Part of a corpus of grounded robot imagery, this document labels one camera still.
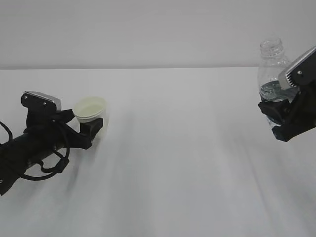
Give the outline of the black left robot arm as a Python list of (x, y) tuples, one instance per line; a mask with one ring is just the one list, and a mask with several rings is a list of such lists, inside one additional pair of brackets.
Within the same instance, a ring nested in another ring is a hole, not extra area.
[(28, 112), (23, 134), (0, 146), (0, 194), (4, 195), (19, 179), (47, 180), (62, 173), (69, 164), (72, 148), (87, 150), (104, 125), (102, 118), (81, 123), (76, 132), (68, 122), (72, 110), (41, 115)]

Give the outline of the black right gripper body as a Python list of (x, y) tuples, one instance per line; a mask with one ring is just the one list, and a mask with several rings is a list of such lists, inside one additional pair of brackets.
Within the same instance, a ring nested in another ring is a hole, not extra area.
[(272, 132), (276, 139), (287, 142), (290, 139), (316, 127), (316, 86), (301, 86), (289, 107), (281, 126)]

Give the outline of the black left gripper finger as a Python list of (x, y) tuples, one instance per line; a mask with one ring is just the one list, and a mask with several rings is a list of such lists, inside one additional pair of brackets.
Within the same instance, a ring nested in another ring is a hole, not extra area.
[(79, 124), (80, 128), (80, 146), (81, 149), (89, 149), (92, 144), (93, 140), (95, 139), (97, 133), (103, 127), (103, 119), (97, 118), (90, 122), (81, 122)]
[(57, 111), (55, 114), (55, 120), (62, 123), (68, 123), (73, 120), (74, 117), (75, 115), (72, 109)]

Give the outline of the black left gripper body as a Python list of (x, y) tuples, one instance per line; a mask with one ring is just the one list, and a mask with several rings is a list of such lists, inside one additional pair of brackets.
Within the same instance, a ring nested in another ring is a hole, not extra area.
[(56, 147), (63, 145), (65, 148), (79, 148), (80, 146), (80, 132), (76, 132), (66, 123), (56, 120), (51, 120), (47, 124), (26, 128), (24, 132), (44, 140), (49, 145), (54, 144)]

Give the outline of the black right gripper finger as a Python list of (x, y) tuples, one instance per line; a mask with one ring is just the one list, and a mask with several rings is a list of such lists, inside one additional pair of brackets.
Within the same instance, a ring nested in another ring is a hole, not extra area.
[(266, 117), (277, 125), (282, 125), (284, 117), (286, 116), (286, 110), (288, 107), (288, 100), (281, 101), (269, 101), (262, 100), (259, 104), (261, 113), (265, 114)]

